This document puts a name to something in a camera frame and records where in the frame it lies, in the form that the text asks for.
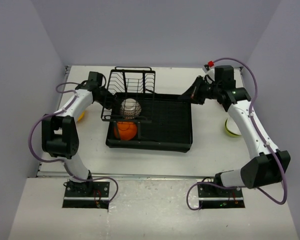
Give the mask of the black wire dish rack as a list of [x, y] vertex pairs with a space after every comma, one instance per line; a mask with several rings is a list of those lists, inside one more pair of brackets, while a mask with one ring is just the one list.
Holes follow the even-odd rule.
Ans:
[[[133, 122], [137, 126], [134, 138], [141, 139], [141, 124], [150, 124], [153, 121], [155, 86], [156, 72], [151, 67], [117, 66], [110, 71], [106, 89], [116, 96], [117, 104], [112, 109], [103, 107], [101, 119], [112, 123], [113, 135], [115, 123]], [[121, 102], [128, 98], [137, 100], [141, 105], [141, 113], [134, 119], [126, 119], [120, 114]]]

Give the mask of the yellow bowl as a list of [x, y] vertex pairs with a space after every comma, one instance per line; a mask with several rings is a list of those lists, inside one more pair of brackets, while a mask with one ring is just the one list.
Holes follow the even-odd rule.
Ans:
[[79, 121], [81, 121], [83, 118], [84, 118], [84, 116], [85, 116], [85, 111], [83, 111], [81, 114], [80, 114], [80, 116], [78, 117], [78, 119], [76, 120], [77, 122], [79, 122]]

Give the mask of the brown patterned bowl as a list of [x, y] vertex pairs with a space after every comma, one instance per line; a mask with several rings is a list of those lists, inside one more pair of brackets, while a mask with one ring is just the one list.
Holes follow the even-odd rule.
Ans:
[[125, 119], [134, 119], [140, 115], [141, 111], [141, 105], [133, 98], [127, 98], [120, 104], [119, 112]]

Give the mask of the orange bowl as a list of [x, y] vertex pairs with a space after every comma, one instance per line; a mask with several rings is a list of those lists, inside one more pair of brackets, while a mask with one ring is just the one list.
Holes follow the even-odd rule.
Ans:
[[123, 141], [132, 140], [138, 132], [137, 125], [134, 122], [117, 122], [113, 127], [114, 136]]

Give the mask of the lime green bowl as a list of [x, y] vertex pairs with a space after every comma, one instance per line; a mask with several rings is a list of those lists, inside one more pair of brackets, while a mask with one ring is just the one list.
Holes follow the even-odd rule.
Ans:
[[227, 131], [233, 135], [241, 135], [241, 132], [235, 123], [235, 121], [229, 116], [228, 119], [226, 120], [225, 127]]
[[225, 120], [225, 123], [224, 123], [225, 133], [226, 133], [227, 135], [229, 135], [230, 137], [234, 137], [234, 138], [241, 137], [242, 135], [233, 135], [233, 134], [231, 134], [230, 132], [227, 131], [227, 129], [226, 129], [226, 122], [227, 122], [227, 119]]

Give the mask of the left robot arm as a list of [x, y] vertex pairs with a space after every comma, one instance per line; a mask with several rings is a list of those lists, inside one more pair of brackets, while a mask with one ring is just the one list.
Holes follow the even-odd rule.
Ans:
[[114, 95], [103, 82], [106, 77], [91, 71], [88, 79], [72, 90], [72, 97], [56, 112], [45, 114], [41, 122], [42, 150], [51, 162], [60, 162], [69, 175], [69, 188], [87, 197], [93, 193], [94, 184], [90, 170], [83, 164], [79, 150], [76, 122], [87, 107], [94, 102], [109, 110], [114, 105]]

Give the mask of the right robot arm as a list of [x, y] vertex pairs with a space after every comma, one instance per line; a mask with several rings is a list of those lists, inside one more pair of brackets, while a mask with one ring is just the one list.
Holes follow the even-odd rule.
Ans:
[[280, 150], [266, 133], [247, 90], [236, 86], [232, 66], [216, 66], [205, 76], [199, 75], [179, 99], [197, 105], [203, 105], [206, 99], [217, 100], [235, 122], [247, 146], [250, 157], [247, 164], [216, 174], [213, 191], [217, 196], [225, 196], [231, 187], [253, 189], [283, 180], [290, 154]]

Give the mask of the black drip tray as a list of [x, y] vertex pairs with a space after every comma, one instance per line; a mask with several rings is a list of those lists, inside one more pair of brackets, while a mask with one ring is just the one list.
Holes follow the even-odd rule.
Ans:
[[177, 94], [155, 93], [152, 123], [141, 124], [141, 139], [119, 140], [109, 122], [105, 144], [109, 148], [186, 153], [193, 143], [191, 104]]

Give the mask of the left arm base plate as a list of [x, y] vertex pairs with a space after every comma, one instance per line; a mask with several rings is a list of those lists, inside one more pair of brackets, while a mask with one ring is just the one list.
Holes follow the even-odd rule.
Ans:
[[67, 181], [63, 183], [65, 187], [65, 197], [68, 198], [102, 198], [109, 197], [110, 182], [109, 181], [91, 181], [91, 182], [73, 182]]

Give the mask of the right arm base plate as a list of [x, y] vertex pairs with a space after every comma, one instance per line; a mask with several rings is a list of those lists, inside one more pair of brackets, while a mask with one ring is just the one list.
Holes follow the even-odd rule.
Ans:
[[198, 190], [198, 196], [200, 198], [208, 198], [208, 199], [225, 198], [226, 200], [234, 200], [243, 197], [243, 193], [241, 190], [221, 189], [207, 184], [198, 185], [197, 190]]

